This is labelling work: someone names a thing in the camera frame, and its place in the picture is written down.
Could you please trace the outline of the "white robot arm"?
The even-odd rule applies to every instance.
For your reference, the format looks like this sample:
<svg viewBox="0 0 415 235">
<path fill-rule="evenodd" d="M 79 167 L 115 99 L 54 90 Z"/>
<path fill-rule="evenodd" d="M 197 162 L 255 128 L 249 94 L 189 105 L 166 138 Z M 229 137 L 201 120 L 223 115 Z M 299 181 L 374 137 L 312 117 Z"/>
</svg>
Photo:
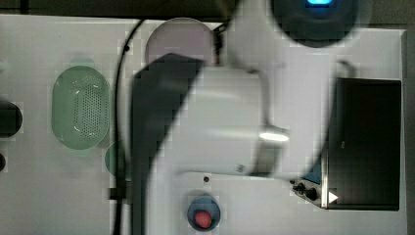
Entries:
<svg viewBox="0 0 415 235">
<path fill-rule="evenodd" d="M 294 179 L 326 142 L 334 70 L 371 14 L 371 0 L 241 0 L 225 31 L 228 63 L 174 53 L 149 63 L 131 91 L 131 235 L 165 235 L 187 173 Z"/>
</svg>

